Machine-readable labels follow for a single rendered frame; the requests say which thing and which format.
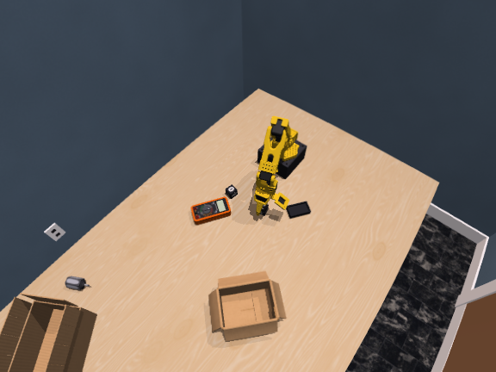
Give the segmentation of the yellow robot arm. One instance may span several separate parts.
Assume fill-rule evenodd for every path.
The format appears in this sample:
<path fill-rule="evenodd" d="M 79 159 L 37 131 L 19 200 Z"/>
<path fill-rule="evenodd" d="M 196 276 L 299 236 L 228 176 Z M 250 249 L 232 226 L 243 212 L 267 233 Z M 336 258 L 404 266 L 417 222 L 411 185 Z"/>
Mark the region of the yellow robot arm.
<path fill-rule="evenodd" d="M 299 146 L 295 144 L 297 132 L 291 130 L 290 126 L 288 126 L 287 131 L 288 119 L 272 116 L 270 124 L 263 143 L 264 149 L 258 166 L 260 171 L 257 172 L 256 185 L 260 190 L 274 195 L 278 181 L 273 174 L 278 172 L 280 158 L 284 162 L 296 158 Z M 270 141 L 270 136 L 272 141 Z M 271 162 L 268 163 L 269 155 L 273 156 L 272 164 L 269 164 Z"/>

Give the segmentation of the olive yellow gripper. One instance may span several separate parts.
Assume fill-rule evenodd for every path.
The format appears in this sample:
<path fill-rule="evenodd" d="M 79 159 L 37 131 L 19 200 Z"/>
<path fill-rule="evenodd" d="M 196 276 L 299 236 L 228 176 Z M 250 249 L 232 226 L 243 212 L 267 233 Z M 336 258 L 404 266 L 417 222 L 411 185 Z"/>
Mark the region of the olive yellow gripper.
<path fill-rule="evenodd" d="M 266 206 L 266 204 L 269 202 L 270 199 L 275 200 L 275 204 L 278 205 L 283 210 L 286 209 L 289 202 L 289 199 L 282 193 L 279 192 L 278 194 L 275 193 L 274 195 L 268 194 L 260 190 L 260 188 L 257 186 L 254 195 L 254 201 L 257 202 L 257 209 L 256 209 L 257 215 L 260 215 L 263 205 Z"/>

